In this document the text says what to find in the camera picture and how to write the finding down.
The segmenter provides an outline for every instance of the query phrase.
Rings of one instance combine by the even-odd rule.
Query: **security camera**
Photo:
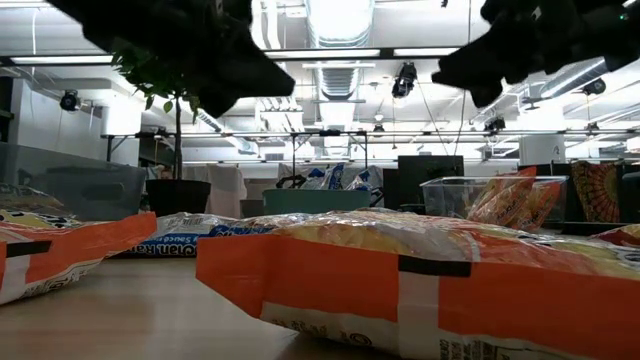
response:
[[[504,118],[500,115],[489,119],[484,123],[484,131],[500,131],[506,129],[506,123],[504,122]]]
[[[414,82],[418,80],[418,70],[412,62],[406,62],[402,65],[400,73],[396,77],[391,94],[396,99],[407,97],[413,90]]]
[[[582,88],[586,95],[600,95],[607,90],[607,84],[602,79],[594,80]]]
[[[66,90],[60,99],[60,108],[64,111],[75,112],[80,110],[81,102],[77,90]]]

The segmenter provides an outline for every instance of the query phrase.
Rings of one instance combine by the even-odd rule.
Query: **fluorescent light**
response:
[[[183,139],[217,139],[221,138],[221,133],[191,133],[182,134]]]
[[[38,1],[38,0],[12,0],[12,1],[0,1],[0,8],[3,9],[21,9],[21,8],[49,8],[52,7],[46,1]]]
[[[393,56],[447,56],[458,48],[407,48],[393,50]]]
[[[12,57],[16,65],[111,64],[111,55],[24,56]]]
[[[302,64],[303,69],[365,69],[374,68],[374,63],[316,63]]]
[[[376,58],[380,56],[380,49],[284,50],[265,51],[265,54],[274,60],[295,58]]]

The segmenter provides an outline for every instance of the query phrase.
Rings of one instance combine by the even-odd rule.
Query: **ceiling light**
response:
[[[280,50],[265,51],[273,60],[323,59],[323,58],[377,58],[380,49],[332,49],[332,50]]]
[[[33,65],[73,65],[73,64],[105,64],[110,65],[111,55],[70,55],[70,56],[24,56],[12,57],[11,61],[15,65],[33,66]]]
[[[303,69],[364,69],[374,68],[374,63],[316,63],[302,64]]]
[[[459,48],[407,48],[393,50],[393,56],[447,56]]]

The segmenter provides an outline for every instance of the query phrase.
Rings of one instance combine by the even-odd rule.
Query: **table surface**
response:
[[[193,259],[107,260],[0,306],[0,358],[397,360],[253,319],[197,281]]]

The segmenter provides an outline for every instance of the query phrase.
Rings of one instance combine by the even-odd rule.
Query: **plastic storage container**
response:
[[[535,231],[564,221],[567,176],[444,177],[421,185],[426,214]]]

